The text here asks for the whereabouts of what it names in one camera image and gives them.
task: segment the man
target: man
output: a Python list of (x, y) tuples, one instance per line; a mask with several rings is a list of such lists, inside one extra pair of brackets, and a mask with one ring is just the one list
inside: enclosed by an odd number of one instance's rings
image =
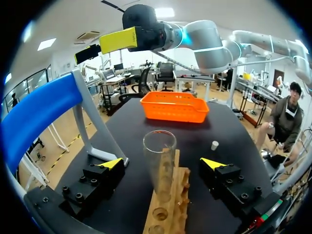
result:
[(16, 99), (16, 93), (13, 93), (12, 94), (12, 98), (13, 98), (13, 102), (12, 102), (12, 105), (13, 107), (15, 107), (17, 104), (18, 104), (18, 100)]
[[(226, 78), (222, 84), (224, 85), (225, 91), (228, 90), (228, 88), (231, 88), (231, 83), (232, 83), (232, 77), (233, 77), (233, 69), (229, 69), (227, 72), (219, 73), (218, 76)], [(218, 79), (217, 81), (218, 87), (221, 85), (221, 80)]]
[[(279, 140), (279, 149), (290, 152), (297, 136), (300, 132), (302, 123), (302, 113), (298, 104), (301, 96), (301, 87), (298, 83), (293, 82), (290, 85), (291, 94), (277, 102), (272, 109), (269, 122), (265, 122), (259, 129), (257, 148), (261, 150), (266, 134), (269, 138), (277, 138)], [(292, 153), (284, 166), (291, 165), (299, 155), (297, 146), (293, 146)]]

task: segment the black table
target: black table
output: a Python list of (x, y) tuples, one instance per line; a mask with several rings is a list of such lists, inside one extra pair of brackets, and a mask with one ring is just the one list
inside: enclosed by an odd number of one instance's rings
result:
[[(131, 99), (107, 122), (113, 137), (129, 157), (126, 175), (109, 201), (102, 201), (91, 217), (84, 223), (107, 234), (140, 234), (152, 197), (153, 187), (145, 166), (143, 137), (150, 131), (163, 129), (177, 138), (180, 150), (180, 166), (191, 169), (188, 219), (188, 234), (232, 234), (240, 225), (221, 200), (214, 200), (198, 175), (201, 157), (221, 163), (234, 163), (242, 169), (242, 175), (261, 186), (263, 194), (272, 191), (269, 177), (259, 153), (243, 125), (232, 111), (224, 105), (209, 103), (210, 112), (202, 124), (148, 120), (138, 99)], [(212, 141), (219, 147), (212, 152)], [(110, 146), (98, 132), (91, 143), (109, 152)], [(82, 168), (100, 160), (88, 157), (82, 150), (78, 153), (61, 178), (56, 191), (61, 193), (64, 185), (77, 181)]]

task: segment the yellow triangle marker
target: yellow triangle marker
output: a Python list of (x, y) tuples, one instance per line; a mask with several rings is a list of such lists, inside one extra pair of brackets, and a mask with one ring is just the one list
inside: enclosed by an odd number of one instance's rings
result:
[(109, 161), (109, 162), (104, 162), (104, 163), (99, 164), (99, 165), (97, 165), (97, 166), (108, 167), (109, 170), (111, 170), (113, 167), (115, 167), (115, 165), (116, 165), (120, 160), (122, 160), (122, 158), (118, 158), (118, 159), (115, 159), (115, 160), (112, 160), (112, 161)]
[(206, 158), (201, 158), (200, 160), (203, 160), (208, 166), (210, 166), (213, 170), (215, 170), (215, 168), (219, 167), (219, 166), (226, 166), (225, 164), (222, 163), (218, 163), (215, 161), (211, 161), (209, 159)]

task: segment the face mask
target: face mask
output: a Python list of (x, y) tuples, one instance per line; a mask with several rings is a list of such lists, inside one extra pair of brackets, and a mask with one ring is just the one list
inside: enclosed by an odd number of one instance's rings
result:
[(286, 102), (286, 118), (287, 119), (293, 119), (296, 114), (297, 114), (297, 111), (298, 111), (298, 107), (296, 108), (295, 111), (293, 111), (292, 109), (288, 108), (288, 101)]

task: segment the orange plastic basket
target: orange plastic basket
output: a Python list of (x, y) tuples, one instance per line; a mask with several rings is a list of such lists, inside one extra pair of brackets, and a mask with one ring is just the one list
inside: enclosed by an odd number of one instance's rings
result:
[(209, 112), (207, 103), (190, 93), (149, 92), (141, 104), (150, 119), (202, 123)]

